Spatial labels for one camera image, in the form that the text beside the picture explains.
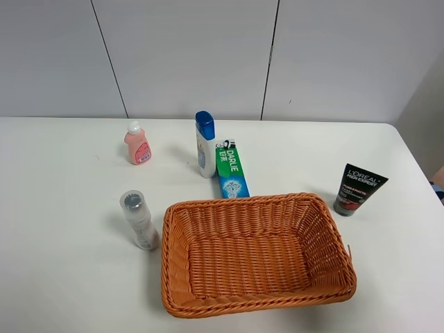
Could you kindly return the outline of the white shampoo bottle blue cap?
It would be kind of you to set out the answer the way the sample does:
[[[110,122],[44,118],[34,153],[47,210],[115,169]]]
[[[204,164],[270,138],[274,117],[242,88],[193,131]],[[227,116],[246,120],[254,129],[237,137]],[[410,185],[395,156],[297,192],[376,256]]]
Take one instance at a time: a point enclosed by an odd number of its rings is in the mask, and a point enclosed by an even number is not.
[[[214,119],[209,112],[202,110],[196,113],[195,122],[199,170],[202,177],[209,179],[216,173]]]

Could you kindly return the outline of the green Darlie toothpaste box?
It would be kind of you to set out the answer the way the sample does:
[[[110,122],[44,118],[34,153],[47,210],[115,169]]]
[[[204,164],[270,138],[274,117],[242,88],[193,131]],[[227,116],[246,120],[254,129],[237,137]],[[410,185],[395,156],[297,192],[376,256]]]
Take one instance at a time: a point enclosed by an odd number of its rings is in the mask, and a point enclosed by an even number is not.
[[[216,171],[223,198],[250,196],[237,145],[233,139],[216,143]]]

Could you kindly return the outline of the orange wicker basket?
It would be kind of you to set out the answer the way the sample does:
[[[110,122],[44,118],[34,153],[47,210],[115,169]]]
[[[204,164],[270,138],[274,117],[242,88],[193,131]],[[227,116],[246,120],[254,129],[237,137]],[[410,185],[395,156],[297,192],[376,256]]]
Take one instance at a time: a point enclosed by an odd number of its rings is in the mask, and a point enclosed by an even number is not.
[[[194,200],[164,215],[161,296],[177,318],[349,300],[357,276],[312,193]]]

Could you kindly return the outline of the blue object at table edge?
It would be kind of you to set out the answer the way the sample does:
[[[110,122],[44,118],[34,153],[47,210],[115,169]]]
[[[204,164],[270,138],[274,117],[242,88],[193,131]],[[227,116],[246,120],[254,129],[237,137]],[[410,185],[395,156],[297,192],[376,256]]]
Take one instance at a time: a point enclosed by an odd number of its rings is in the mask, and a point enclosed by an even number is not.
[[[435,194],[438,196],[440,202],[444,205],[444,189],[434,182],[429,182]]]

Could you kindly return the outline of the pink bottle white cap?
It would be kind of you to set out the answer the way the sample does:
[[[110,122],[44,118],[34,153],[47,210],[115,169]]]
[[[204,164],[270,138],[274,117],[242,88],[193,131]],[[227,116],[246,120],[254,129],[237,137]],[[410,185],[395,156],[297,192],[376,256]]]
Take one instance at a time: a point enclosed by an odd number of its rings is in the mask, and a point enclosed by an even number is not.
[[[124,142],[128,146],[128,154],[132,164],[140,165],[150,160],[151,147],[146,139],[145,131],[138,121],[132,121],[128,125]]]

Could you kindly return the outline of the translucent white roll-on bottle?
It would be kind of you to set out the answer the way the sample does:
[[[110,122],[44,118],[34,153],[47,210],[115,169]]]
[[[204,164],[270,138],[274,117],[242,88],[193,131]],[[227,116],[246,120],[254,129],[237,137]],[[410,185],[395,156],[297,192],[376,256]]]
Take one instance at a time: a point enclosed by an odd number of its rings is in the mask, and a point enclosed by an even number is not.
[[[143,193],[137,190],[127,191],[119,202],[125,220],[133,229],[135,243],[142,250],[155,250],[159,246],[160,236],[151,221],[151,212]]]

